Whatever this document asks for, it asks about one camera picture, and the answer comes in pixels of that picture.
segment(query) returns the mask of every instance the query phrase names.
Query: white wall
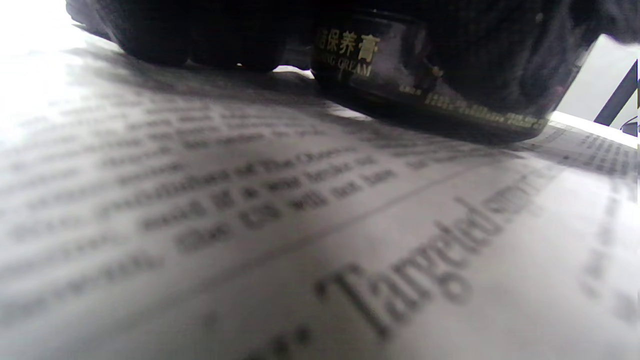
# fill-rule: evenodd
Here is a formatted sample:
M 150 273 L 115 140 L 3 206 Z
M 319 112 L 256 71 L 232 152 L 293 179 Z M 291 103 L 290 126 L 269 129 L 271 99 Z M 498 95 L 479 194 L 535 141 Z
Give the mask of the white wall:
M 620 45 L 609 37 L 600 37 L 557 111 L 593 121 L 638 57 L 640 45 Z M 631 102 L 633 108 L 626 106 L 620 119 L 636 115 L 636 99 Z M 616 119 L 612 126 L 626 120 Z

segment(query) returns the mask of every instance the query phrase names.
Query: paper page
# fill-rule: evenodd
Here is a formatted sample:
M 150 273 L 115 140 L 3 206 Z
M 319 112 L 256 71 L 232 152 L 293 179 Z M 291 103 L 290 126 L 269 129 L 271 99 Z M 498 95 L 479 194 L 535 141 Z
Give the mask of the paper page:
M 88 37 L 2 75 L 0 359 L 638 358 L 633 147 L 462 142 Z

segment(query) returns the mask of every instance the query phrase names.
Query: black metal bar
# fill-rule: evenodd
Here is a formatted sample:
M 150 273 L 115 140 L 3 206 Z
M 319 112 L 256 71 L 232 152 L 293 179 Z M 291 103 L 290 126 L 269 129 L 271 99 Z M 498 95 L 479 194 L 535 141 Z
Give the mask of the black metal bar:
M 593 122 L 610 126 L 637 88 L 638 61 L 636 60 Z

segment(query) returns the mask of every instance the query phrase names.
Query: black jar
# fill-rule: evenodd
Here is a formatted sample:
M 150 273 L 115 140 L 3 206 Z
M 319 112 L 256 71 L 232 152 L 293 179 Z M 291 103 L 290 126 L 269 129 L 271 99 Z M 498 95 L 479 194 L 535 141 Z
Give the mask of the black jar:
M 334 7 L 319 15 L 311 71 L 323 90 L 351 108 L 464 127 L 501 142 L 539 135 L 557 106 L 499 113 L 467 101 L 445 82 L 426 24 L 406 12 Z

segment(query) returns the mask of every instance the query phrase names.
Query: black fabric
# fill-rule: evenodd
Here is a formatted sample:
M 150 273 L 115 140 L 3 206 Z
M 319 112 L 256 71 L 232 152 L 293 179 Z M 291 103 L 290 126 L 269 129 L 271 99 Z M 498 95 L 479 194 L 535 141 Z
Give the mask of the black fabric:
M 141 60 L 269 71 L 286 41 L 310 41 L 313 14 L 332 1 L 67 0 L 67 10 Z M 602 33 L 640 42 L 638 0 L 352 1 L 425 20 L 447 82 L 499 111 L 556 101 L 580 49 Z

